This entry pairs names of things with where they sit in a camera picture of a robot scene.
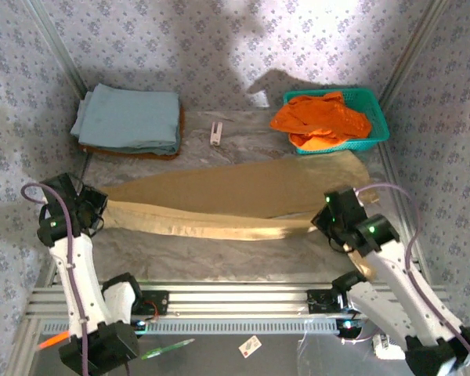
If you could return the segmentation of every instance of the small white object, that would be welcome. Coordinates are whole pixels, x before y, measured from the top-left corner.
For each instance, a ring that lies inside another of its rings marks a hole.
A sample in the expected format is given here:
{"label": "small white object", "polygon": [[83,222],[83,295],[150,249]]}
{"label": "small white object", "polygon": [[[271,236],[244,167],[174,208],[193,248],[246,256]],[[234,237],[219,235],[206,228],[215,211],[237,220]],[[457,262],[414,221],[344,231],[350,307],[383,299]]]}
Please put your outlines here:
{"label": "small white object", "polygon": [[238,349],[240,350],[244,358],[248,358],[254,351],[259,349],[260,347],[261,342],[258,340],[258,337],[253,335]]}
{"label": "small white object", "polygon": [[221,143],[222,122],[213,121],[211,128],[211,145],[219,146]]}
{"label": "small white object", "polygon": [[376,334],[373,337],[373,348],[376,357],[383,360],[404,360],[406,354],[402,348],[390,339],[387,334]]}

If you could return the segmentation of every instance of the teal basket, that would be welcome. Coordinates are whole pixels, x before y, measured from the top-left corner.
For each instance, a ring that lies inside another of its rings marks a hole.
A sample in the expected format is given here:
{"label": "teal basket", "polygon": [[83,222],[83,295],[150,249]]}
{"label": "teal basket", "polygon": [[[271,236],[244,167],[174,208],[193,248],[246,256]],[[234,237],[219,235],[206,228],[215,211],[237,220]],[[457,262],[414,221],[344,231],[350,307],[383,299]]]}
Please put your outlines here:
{"label": "teal basket", "polygon": [[284,94],[284,103],[289,102],[296,96],[323,96],[328,92],[342,92],[345,104],[348,108],[366,114],[373,128],[369,137],[366,139],[351,139],[341,145],[330,149],[305,151],[296,148],[298,154],[322,154],[338,150],[368,150],[377,143],[386,141],[390,137],[389,127],[386,124],[385,116],[381,112],[378,100],[374,93],[369,89],[320,89],[320,90],[302,90],[298,92],[286,92]]}

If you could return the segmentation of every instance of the sticker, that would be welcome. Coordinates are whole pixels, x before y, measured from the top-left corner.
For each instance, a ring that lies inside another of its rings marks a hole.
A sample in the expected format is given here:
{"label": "sticker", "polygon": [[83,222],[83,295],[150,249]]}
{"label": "sticker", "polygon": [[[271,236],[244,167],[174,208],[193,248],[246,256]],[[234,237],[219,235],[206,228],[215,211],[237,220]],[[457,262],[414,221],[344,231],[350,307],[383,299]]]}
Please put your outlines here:
{"label": "sticker", "polygon": [[244,342],[244,344],[238,349],[242,353],[242,356],[244,358],[247,358],[260,347],[261,347],[261,342],[258,340],[258,337],[253,335],[246,342]]}

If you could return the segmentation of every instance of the beige fabric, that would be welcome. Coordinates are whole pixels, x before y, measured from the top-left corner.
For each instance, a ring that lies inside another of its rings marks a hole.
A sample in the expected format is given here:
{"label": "beige fabric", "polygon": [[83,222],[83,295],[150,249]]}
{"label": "beige fabric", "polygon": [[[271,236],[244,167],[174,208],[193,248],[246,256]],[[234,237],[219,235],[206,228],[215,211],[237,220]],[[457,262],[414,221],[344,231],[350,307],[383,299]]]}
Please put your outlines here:
{"label": "beige fabric", "polygon": [[[109,198],[103,217],[106,227],[148,233],[281,239],[313,230],[310,219],[328,190],[368,183],[366,168],[349,151],[167,172],[102,188]],[[377,198],[362,196],[366,203]]]}
{"label": "beige fabric", "polygon": [[[365,186],[369,175],[350,151],[273,161],[166,172],[102,190],[112,201],[185,212],[274,218],[317,212],[324,192]],[[367,193],[372,202],[377,196]]]}
{"label": "beige fabric", "polygon": [[193,213],[155,205],[108,201],[105,227],[223,240],[281,239],[313,230],[309,219],[260,219]]}
{"label": "beige fabric", "polygon": [[363,274],[369,281],[376,279],[376,269],[367,262],[367,260],[360,255],[358,251],[348,253],[353,265]]}

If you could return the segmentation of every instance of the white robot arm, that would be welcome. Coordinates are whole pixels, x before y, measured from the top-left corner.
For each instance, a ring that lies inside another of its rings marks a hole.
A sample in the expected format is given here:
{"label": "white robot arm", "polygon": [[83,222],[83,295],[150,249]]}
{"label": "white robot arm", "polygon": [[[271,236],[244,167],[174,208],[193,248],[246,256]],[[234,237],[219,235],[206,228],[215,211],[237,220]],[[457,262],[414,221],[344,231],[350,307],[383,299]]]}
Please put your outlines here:
{"label": "white robot arm", "polygon": [[46,204],[37,235],[55,260],[67,300],[70,342],[60,347],[61,360],[84,376],[126,365],[139,355],[130,323],[143,296],[129,273],[107,281],[102,290],[99,287],[91,236],[102,220],[107,195],[89,186],[82,186],[78,193],[68,174],[27,184],[23,195],[28,199],[24,190],[29,186],[39,186],[44,192]]}
{"label": "white robot arm", "polygon": [[470,327],[440,301],[412,262],[407,267],[406,249],[390,222],[383,215],[368,218],[352,188],[326,193],[326,202],[313,224],[346,252],[357,250],[398,301],[381,299],[354,272],[333,282],[341,307],[365,314],[396,340],[417,376],[440,376],[463,367],[470,357]]}
{"label": "white robot arm", "polygon": [[[126,364],[139,355],[130,322],[131,313],[143,304],[143,293],[128,273],[99,289],[90,234],[102,220],[107,196],[89,186],[77,193],[68,174],[27,184],[25,197],[29,186],[44,190],[47,205],[37,234],[56,261],[67,299],[70,343],[60,348],[61,360],[84,376]],[[404,246],[389,221],[382,215],[368,218],[352,188],[327,193],[326,202],[313,224],[345,251],[357,250],[391,287],[398,302],[380,298],[360,272],[351,272],[333,281],[331,290],[319,291],[316,298],[309,294],[310,312],[354,309],[365,314],[396,340],[416,376],[440,376],[463,367],[470,356],[470,327],[446,308],[413,265],[407,267]]]}

